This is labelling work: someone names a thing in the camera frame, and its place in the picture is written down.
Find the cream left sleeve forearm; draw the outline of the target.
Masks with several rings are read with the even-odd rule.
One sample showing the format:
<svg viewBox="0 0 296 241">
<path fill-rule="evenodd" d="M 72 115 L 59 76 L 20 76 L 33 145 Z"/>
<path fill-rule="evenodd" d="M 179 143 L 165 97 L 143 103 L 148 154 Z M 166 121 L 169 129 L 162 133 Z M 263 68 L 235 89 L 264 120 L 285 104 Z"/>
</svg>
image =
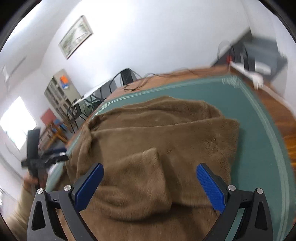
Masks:
<svg viewBox="0 0 296 241">
<path fill-rule="evenodd" d="M 27 240 L 27 227 L 34 197 L 25 188 L 22 188 L 20 198 L 6 223 L 17 240 Z"/>
</svg>

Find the person left hand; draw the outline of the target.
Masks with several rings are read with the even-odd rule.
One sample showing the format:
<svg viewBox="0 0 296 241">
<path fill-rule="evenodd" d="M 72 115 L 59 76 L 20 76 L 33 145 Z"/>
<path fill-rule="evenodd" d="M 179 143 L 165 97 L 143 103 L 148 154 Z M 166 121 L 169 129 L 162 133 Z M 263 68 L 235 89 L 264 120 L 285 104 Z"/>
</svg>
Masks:
<svg viewBox="0 0 296 241">
<path fill-rule="evenodd" d="M 39 185 L 41 188 L 46 187 L 48 178 L 48 173 L 44 173 L 41 178 L 35 178 L 33 177 L 29 172 L 26 173 L 26 176 L 23 179 L 23 188 L 27 190 L 28 192 L 32 191 L 32 187 L 35 187 L 36 185 Z"/>
</svg>

